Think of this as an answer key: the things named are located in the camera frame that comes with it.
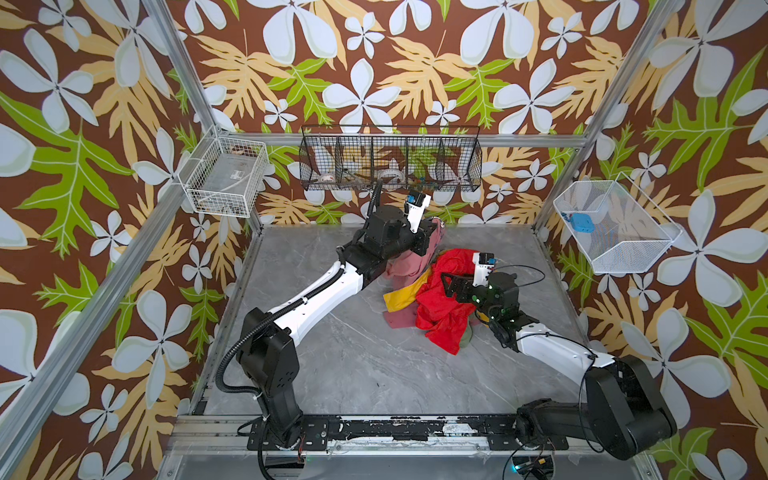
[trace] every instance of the white wire basket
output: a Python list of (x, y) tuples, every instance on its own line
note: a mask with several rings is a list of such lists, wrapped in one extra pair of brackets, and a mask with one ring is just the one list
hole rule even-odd
[(266, 145), (239, 138), (214, 138), (200, 142), (190, 161), (197, 166), (184, 183), (194, 211), (228, 217), (249, 217), (269, 163)]
[[(637, 185), (630, 192), (619, 180), (632, 183), (625, 174), (616, 180), (575, 181), (555, 199), (554, 208), (595, 273), (647, 272), (682, 230)], [(644, 206), (635, 200), (635, 190)], [(588, 215), (594, 229), (578, 230), (573, 214)]]

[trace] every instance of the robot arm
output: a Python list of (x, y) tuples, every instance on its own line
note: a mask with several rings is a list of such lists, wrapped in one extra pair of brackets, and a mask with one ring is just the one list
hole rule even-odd
[[(372, 203), (377, 200), (374, 194)], [(422, 219), (429, 201), (429, 195), (412, 191), (405, 213), (378, 207), (353, 240), (338, 249), (339, 261), (315, 283), (268, 313), (254, 309), (246, 315), (241, 340), (225, 359), (229, 362), (237, 350), (237, 361), (258, 387), (252, 390), (258, 392), (269, 430), (283, 447), (296, 443), (303, 417), (293, 396), (299, 372), (296, 345), (334, 307), (381, 275), (388, 259), (407, 250), (426, 254), (435, 229), (431, 220)], [(586, 405), (542, 399), (518, 409), (515, 428), (520, 442), (543, 445), (555, 435), (584, 438), (627, 459), (674, 435), (672, 415), (642, 361), (595, 353), (557, 335), (520, 310), (516, 275), (495, 271), (491, 253), (477, 253), (475, 264), (472, 276), (442, 274), (446, 296), (475, 304), (488, 316), (488, 326), (502, 346), (539, 359), (587, 387)], [(223, 369), (224, 362), (217, 371), (220, 389), (247, 390), (223, 384)]]
[[(417, 254), (426, 254), (429, 237), (435, 229), (430, 220), (423, 220), (424, 210), (429, 205), (429, 195), (412, 191), (405, 204), (406, 218), (399, 208), (390, 205), (378, 207), (366, 225), (356, 233), (359, 239), (344, 248), (345, 264), (335, 262), (315, 283), (302, 290), (294, 298), (274, 307), (269, 313), (275, 313), (297, 300), (304, 299), (303, 305), (284, 314), (275, 321), (281, 329), (289, 329), (295, 345), (299, 345), (304, 336), (325, 315), (344, 300), (355, 295), (384, 272), (390, 258), (413, 250)], [(311, 299), (304, 296), (323, 282), (334, 276), (340, 268), (342, 276), (325, 290)]]
[(627, 460), (677, 432), (642, 360), (595, 352), (558, 335), (520, 310), (516, 275), (493, 271), (491, 253), (477, 253), (474, 260), (474, 276), (442, 275), (446, 296), (473, 303), (488, 317), (488, 327), (503, 347), (541, 360), (580, 390), (586, 386), (586, 405), (579, 393), (579, 403), (541, 399), (520, 407), (515, 421), (520, 442), (543, 445), (555, 435), (587, 439)]

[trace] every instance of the blue object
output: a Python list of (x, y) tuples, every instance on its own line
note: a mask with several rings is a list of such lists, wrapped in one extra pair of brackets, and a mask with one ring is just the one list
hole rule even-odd
[(587, 214), (572, 214), (568, 221), (573, 225), (574, 230), (581, 233), (594, 232), (594, 223)]

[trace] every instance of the black wire basket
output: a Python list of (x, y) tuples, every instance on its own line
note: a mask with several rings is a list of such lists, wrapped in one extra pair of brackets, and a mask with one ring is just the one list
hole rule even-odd
[(382, 126), (392, 133), (344, 133), (376, 125), (304, 125), (299, 149), (304, 190), (473, 191), (480, 187), (479, 127)]

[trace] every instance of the wire basket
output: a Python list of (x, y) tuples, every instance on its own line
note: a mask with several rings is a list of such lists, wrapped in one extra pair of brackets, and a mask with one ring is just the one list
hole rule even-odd
[(447, 134), (444, 127), (398, 126), (394, 134), (315, 133), (307, 127), (299, 149), (305, 190), (368, 190), (379, 180), (385, 190), (480, 187), (479, 127), (469, 135)]
[[(554, 208), (563, 216), (565, 226), (595, 273), (647, 272), (682, 233), (681, 228), (633, 184), (633, 192), (637, 190), (646, 207), (635, 200), (619, 183), (622, 177), (631, 182), (625, 174), (616, 180), (575, 181), (554, 201)], [(660, 225), (649, 210), (665, 223)], [(574, 214), (589, 216), (592, 231), (583, 231), (578, 225), (574, 227)]]
[(184, 183), (184, 191), (194, 211), (250, 216), (269, 163), (264, 143), (222, 136), (200, 142), (190, 161), (196, 161), (197, 166)]

